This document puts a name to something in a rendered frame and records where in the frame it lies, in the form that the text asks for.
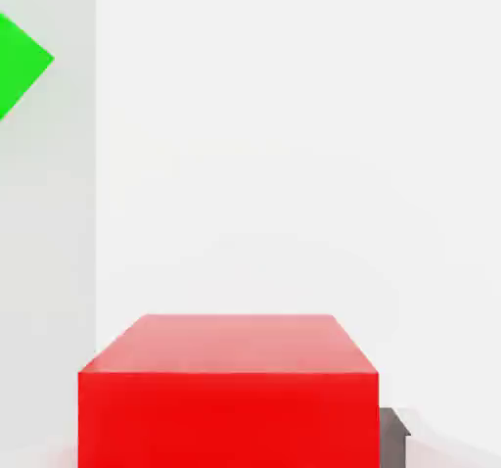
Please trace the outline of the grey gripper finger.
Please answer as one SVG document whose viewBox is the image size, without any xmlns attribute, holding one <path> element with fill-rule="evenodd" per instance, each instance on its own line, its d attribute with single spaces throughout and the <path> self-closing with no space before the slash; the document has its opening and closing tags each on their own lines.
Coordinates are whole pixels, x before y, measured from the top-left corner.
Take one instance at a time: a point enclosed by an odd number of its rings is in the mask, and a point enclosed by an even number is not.
<svg viewBox="0 0 501 468">
<path fill-rule="evenodd" d="M 381 407 L 380 468 L 501 468 L 501 455 L 442 435 L 416 409 Z"/>
</svg>

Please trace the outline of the small red cube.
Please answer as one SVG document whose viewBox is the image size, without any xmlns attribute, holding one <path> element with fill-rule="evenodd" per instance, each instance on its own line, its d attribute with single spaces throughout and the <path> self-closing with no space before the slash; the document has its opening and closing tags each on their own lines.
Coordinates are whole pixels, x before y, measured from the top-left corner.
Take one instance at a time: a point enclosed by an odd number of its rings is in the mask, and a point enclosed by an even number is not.
<svg viewBox="0 0 501 468">
<path fill-rule="evenodd" d="M 77 468 L 380 468 L 379 410 L 331 315 L 148 314 L 79 372 Z"/>
</svg>

